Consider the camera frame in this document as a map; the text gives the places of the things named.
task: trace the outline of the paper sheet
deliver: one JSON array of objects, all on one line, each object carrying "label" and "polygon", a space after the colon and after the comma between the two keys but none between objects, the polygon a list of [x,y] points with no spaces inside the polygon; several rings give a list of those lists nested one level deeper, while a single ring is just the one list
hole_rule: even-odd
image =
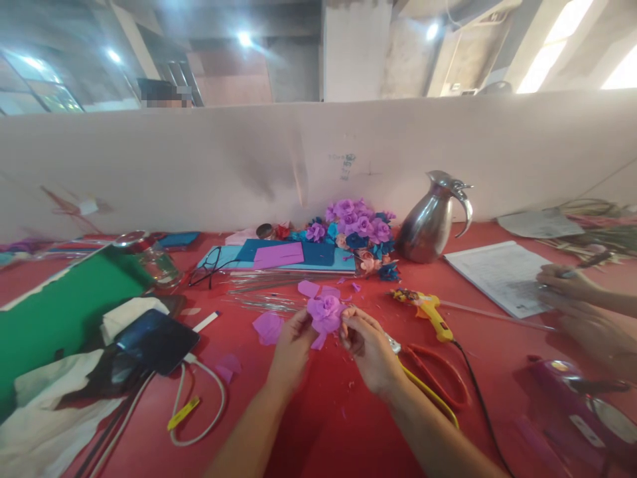
[{"label": "paper sheet", "polygon": [[515,241],[445,254],[445,259],[492,301],[517,319],[551,308],[537,300],[535,276],[551,261]]},{"label": "paper sheet", "polygon": [[511,234],[535,239],[584,234],[584,230],[568,220],[558,208],[501,216],[498,218],[498,224]]}]

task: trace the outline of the person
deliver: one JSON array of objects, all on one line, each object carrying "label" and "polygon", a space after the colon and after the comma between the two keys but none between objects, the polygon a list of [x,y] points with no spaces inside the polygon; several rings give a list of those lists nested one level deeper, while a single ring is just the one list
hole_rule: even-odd
[{"label": "person", "polygon": [[[342,319],[343,347],[353,356],[365,385],[387,404],[428,477],[506,476],[409,381],[375,319],[356,307],[346,309]],[[265,385],[217,454],[206,477],[263,476],[281,418],[302,381],[310,346],[317,336],[305,309],[284,324]]]},{"label": "person", "polygon": [[[573,277],[562,277],[573,270]],[[562,328],[617,377],[637,381],[637,341],[596,308],[637,319],[637,296],[609,291],[581,270],[557,264],[543,266],[537,281],[553,288],[539,298],[564,312]]]}]

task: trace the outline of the jug handle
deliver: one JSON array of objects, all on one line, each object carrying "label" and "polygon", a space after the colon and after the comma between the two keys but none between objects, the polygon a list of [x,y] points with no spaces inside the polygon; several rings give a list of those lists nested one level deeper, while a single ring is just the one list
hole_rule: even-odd
[{"label": "jug handle", "polygon": [[471,220],[473,219],[473,206],[471,206],[471,203],[469,202],[469,198],[466,196],[466,194],[463,191],[463,189],[467,189],[467,188],[473,188],[473,186],[462,183],[462,184],[456,185],[451,190],[451,194],[453,194],[453,196],[460,201],[460,203],[462,204],[462,207],[464,208],[464,213],[466,214],[466,222],[464,223],[464,229],[462,230],[460,234],[456,235],[456,239],[461,237],[469,229],[469,226],[471,225]]}]

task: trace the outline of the yellow glue gun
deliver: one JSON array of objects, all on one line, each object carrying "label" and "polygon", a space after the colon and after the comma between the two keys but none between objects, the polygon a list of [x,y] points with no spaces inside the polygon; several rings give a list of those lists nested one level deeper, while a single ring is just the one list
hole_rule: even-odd
[{"label": "yellow glue gun", "polygon": [[451,329],[436,310],[436,307],[440,305],[438,297],[408,289],[390,290],[388,294],[399,302],[415,305],[417,308],[416,317],[429,319],[436,330],[436,338],[439,342],[453,342]]}]

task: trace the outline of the glass jar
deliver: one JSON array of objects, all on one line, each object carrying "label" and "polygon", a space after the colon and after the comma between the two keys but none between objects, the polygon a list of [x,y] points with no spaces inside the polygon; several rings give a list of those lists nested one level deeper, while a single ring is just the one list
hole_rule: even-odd
[{"label": "glass jar", "polygon": [[140,230],[124,234],[115,239],[113,245],[135,254],[157,287],[163,289],[174,287],[184,276],[159,241],[147,231]]}]

